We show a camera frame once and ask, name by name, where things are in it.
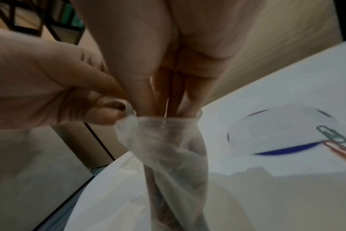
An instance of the plastic bag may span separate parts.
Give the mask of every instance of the plastic bag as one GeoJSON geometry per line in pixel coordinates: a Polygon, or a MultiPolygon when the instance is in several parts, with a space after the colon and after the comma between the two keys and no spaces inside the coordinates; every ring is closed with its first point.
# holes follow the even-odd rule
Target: plastic bag
{"type": "Polygon", "coordinates": [[[208,230],[203,217],[208,183],[205,144],[196,118],[128,116],[119,142],[144,164],[153,231],[208,230]]]}

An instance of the round white table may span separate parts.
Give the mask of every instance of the round white table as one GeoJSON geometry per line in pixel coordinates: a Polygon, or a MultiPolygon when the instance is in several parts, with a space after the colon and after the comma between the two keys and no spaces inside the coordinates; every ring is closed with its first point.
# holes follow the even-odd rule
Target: round white table
{"type": "MultiPolygon", "coordinates": [[[[324,146],[276,157],[232,156],[229,126],[249,114],[303,102],[346,124],[346,42],[205,106],[205,215],[211,230],[346,230],[346,161],[324,146]]],[[[83,191],[65,231],[148,231],[142,164],[130,153],[83,191]]]]}

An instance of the person's left hand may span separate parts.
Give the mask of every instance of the person's left hand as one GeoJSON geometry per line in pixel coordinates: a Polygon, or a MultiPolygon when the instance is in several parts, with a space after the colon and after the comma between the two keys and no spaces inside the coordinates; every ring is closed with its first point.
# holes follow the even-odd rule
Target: person's left hand
{"type": "Polygon", "coordinates": [[[0,128],[70,121],[114,124],[125,94],[101,57],[75,45],[0,30],[0,128]]]}

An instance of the hand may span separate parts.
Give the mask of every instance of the hand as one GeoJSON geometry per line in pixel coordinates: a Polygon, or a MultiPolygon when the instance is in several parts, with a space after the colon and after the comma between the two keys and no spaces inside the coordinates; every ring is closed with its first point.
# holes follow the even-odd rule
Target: hand
{"type": "Polygon", "coordinates": [[[102,58],[74,45],[0,30],[0,128],[114,124],[124,117],[115,97],[125,94],[102,58]]]}
{"type": "Polygon", "coordinates": [[[167,108],[187,117],[225,75],[265,2],[72,1],[138,115],[167,108]]]}

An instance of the white table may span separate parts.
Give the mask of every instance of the white table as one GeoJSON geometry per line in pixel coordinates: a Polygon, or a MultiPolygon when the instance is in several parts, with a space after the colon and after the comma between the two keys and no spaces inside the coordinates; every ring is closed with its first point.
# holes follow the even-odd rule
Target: white table
{"type": "MultiPolygon", "coordinates": [[[[226,136],[234,121],[298,101],[346,124],[346,43],[203,108],[199,127],[210,169],[205,214],[212,230],[346,230],[346,161],[329,149],[277,157],[230,155],[226,136]]],[[[128,152],[84,190],[65,231],[144,231],[148,212],[142,164],[128,152]]]]}

